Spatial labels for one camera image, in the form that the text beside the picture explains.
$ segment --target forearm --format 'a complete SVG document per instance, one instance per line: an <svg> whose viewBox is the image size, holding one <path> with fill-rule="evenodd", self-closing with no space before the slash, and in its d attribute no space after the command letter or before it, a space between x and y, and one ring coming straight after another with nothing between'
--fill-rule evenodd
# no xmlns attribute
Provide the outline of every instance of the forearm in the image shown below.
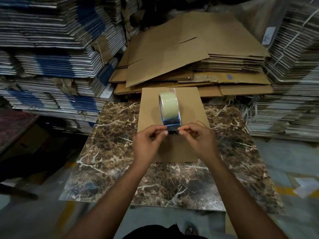
<svg viewBox="0 0 319 239"><path fill-rule="evenodd" d="M66 238L113 238L146 170L130 166Z"/></svg>
<svg viewBox="0 0 319 239"><path fill-rule="evenodd" d="M214 156L207 167L212 173L238 238L287 238L219 156Z"/></svg>

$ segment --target person's left hand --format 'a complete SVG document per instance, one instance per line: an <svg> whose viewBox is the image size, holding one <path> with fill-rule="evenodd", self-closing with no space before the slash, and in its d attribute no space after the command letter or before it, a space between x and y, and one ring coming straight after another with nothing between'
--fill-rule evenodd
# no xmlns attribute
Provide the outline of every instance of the person's left hand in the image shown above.
<svg viewBox="0 0 319 239"><path fill-rule="evenodd" d="M161 142L168 134L166 128L164 125L151 125L133 137L133 165L142 166L146 170L149 168Z"/></svg>

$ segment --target person's right hand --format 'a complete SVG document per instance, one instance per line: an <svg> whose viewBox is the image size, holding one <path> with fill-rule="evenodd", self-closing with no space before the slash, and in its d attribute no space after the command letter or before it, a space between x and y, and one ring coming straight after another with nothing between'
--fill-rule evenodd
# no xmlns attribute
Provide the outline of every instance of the person's right hand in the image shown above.
<svg viewBox="0 0 319 239"><path fill-rule="evenodd" d="M197 157L205 164L219 157L214 130L200 121L191 122L178 128L179 134L188 141Z"/></svg>

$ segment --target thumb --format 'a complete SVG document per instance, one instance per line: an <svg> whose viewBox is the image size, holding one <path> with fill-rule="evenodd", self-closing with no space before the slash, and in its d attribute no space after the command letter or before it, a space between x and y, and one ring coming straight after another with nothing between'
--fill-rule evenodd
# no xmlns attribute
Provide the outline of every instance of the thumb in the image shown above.
<svg viewBox="0 0 319 239"><path fill-rule="evenodd" d="M186 132L185 130L181 130L178 132L181 136L185 137L185 139L188 141L188 143L194 147L195 146L195 143L196 143L196 140L188 133Z"/></svg>
<svg viewBox="0 0 319 239"><path fill-rule="evenodd" d="M164 138L167 136L167 134L168 134L168 131L162 131L160 134L158 134L158 136L153 141L153 143L159 147L162 141L164 140Z"/></svg>

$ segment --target tape roll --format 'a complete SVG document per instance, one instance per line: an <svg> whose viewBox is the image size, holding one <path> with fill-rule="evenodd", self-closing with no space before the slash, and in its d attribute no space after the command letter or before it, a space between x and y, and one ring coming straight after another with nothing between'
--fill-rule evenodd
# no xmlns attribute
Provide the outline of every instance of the tape roll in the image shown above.
<svg viewBox="0 0 319 239"><path fill-rule="evenodd" d="M159 110L162 120L178 117L179 108L176 93L171 91L159 93Z"/></svg>

